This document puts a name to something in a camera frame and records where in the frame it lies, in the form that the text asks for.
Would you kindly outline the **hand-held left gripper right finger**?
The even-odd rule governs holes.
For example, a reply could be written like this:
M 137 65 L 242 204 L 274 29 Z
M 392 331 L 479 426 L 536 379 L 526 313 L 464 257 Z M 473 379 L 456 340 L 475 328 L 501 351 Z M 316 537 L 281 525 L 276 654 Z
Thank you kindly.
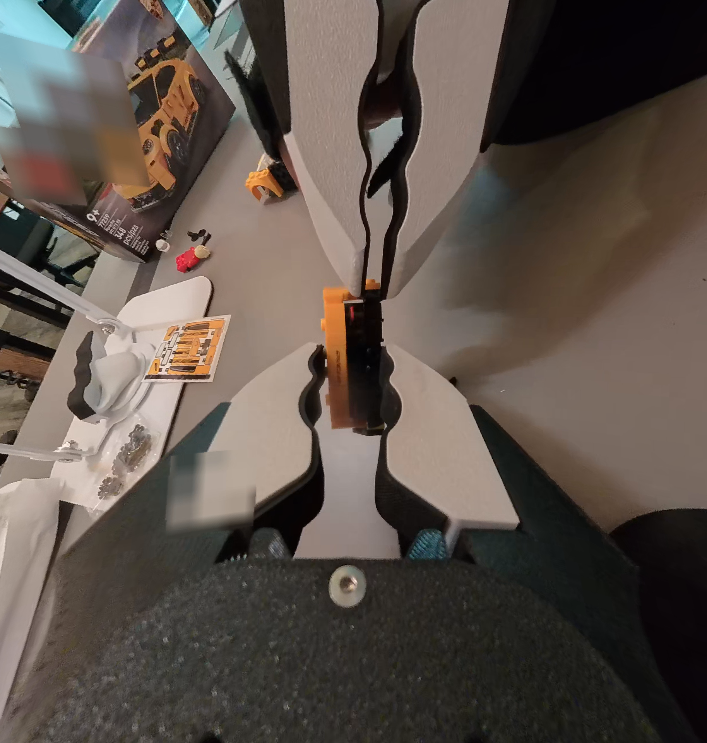
M 513 531 L 519 524 L 466 398 L 398 346 L 382 357 L 380 516 L 396 531 Z

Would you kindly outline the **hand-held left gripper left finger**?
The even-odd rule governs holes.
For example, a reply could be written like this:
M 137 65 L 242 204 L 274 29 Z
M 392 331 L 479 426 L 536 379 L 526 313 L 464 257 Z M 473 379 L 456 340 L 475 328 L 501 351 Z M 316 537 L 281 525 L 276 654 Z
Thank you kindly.
M 315 424 L 325 369 L 323 347 L 308 342 L 232 398 L 209 448 L 219 456 L 210 515 L 245 530 L 272 528 L 298 548 L 324 503 Z

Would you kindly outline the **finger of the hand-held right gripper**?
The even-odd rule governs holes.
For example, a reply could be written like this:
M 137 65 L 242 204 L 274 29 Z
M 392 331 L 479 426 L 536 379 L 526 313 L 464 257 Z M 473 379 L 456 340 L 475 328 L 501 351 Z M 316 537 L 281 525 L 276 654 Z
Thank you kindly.
M 312 223 L 349 291 L 365 283 L 371 157 L 362 107 L 381 36 L 375 1 L 284 3 L 290 130 L 284 137 Z
M 400 294 L 477 168 L 508 1 L 422 2 L 402 47 L 402 142 L 391 181 L 382 296 Z

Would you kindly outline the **orange black lego car assembly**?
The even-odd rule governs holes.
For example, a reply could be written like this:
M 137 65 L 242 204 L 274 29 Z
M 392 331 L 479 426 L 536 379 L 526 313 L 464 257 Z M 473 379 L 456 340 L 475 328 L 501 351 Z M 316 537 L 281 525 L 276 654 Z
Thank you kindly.
M 365 281 L 360 297 L 345 288 L 323 290 L 321 330 L 327 356 L 326 403 L 334 430 L 380 436 L 382 419 L 382 307 L 378 282 Z

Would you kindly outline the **person's right forearm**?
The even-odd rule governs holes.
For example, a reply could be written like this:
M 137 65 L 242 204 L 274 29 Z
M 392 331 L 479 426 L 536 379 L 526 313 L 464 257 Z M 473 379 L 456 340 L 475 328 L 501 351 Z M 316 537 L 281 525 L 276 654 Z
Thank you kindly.
M 707 1 L 510 1 L 480 146 L 531 144 L 707 75 Z

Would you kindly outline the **lego set box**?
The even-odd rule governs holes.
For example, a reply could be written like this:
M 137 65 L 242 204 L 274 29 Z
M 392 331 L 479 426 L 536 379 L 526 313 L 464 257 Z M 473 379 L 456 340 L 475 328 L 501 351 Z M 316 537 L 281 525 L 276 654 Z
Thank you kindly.
M 122 64 L 148 185 L 95 182 L 84 206 L 24 205 L 99 250 L 150 260 L 235 112 L 200 53 L 207 36 L 189 2 L 99 2 L 70 49 Z

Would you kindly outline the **orange lego sticker sheet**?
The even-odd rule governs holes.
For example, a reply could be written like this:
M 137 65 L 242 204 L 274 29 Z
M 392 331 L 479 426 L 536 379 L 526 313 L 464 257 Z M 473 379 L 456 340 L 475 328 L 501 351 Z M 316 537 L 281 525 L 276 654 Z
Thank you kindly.
M 231 315 L 226 314 L 168 327 L 146 370 L 144 382 L 213 381 L 230 321 Z

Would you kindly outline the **lego wheel arch assembly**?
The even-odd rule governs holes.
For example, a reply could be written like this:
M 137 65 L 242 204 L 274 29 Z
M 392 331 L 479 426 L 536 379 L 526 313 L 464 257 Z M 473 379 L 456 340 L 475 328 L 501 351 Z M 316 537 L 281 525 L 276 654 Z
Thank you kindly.
M 299 191 L 293 174 L 282 159 L 262 154 L 254 171 L 248 173 L 246 189 L 263 205 L 275 204 Z

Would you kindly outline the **clear bag of lego parts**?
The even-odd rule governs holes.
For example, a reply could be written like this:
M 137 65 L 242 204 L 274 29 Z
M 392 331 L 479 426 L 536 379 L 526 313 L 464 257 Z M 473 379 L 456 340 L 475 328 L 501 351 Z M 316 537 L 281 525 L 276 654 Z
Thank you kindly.
M 105 512 L 124 496 L 159 458 L 162 435 L 134 414 L 108 432 L 97 456 L 88 459 L 91 512 Z

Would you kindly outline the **person's black jacket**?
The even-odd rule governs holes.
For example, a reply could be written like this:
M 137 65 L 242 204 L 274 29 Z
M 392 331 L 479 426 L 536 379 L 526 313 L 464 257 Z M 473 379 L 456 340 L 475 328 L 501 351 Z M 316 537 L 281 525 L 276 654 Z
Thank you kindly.
M 639 515 L 611 536 L 639 569 L 642 621 L 659 671 L 707 741 L 707 509 Z

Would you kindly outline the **white paper bag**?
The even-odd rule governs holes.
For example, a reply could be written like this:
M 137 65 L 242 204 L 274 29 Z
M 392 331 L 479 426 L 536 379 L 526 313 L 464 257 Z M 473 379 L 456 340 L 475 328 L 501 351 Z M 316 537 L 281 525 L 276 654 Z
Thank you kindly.
M 62 489 L 57 478 L 0 488 L 0 720 L 50 564 Z

